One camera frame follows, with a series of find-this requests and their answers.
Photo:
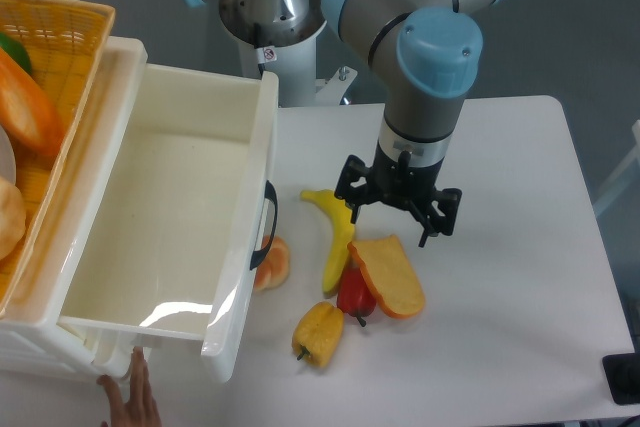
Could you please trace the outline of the person's bare hand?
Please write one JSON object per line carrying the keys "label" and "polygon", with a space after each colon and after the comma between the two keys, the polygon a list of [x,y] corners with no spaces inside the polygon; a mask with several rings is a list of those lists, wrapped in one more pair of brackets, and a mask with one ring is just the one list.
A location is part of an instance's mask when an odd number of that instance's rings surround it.
{"label": "person's bare hand", "polygon": [[108,421],[102,421],[101,426],[161,426],[156,400],[154,399],[149,379],[149,369],[143,350],[135,347],[131,354],[129,398],[123,400],[116,381],[102,375],[97,379],[102,387],[109,404]]}

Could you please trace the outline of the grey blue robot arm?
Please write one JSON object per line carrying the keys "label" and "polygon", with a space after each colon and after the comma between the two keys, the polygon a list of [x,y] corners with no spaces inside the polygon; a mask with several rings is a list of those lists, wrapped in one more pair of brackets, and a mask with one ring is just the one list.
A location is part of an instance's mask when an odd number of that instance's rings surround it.
{"label": "grey blue robot arm", "polygon": [[388,90],[371,165],[350,156],[335,194],[352,213],[376,202],[406,211],[423,237],[450,235],[461,193],[436,187],[483,37],[473,13],[500,0],[184,0],[215,2],[243,73],[281,82],[294,106],[316,100],[316,39],[324,30],[364,61]]}

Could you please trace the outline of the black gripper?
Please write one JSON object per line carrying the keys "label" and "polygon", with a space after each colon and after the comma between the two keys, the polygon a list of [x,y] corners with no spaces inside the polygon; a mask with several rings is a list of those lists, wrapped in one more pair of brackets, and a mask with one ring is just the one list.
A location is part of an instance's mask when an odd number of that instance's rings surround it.
{"label": "black gripper", "polygon": [[424,247],[431,237],[453,234],[462,199],[460,189],[436,188],[441,166],[442,161],[411,167],[405,160],[392,160],[377,146],[372,168],[355,155],[347,157],[334,196],[350,209],[351,223],[357,222],[364,205],[381,202],[408,211],[410,203],[410,213],[423,229],[418,245]]}

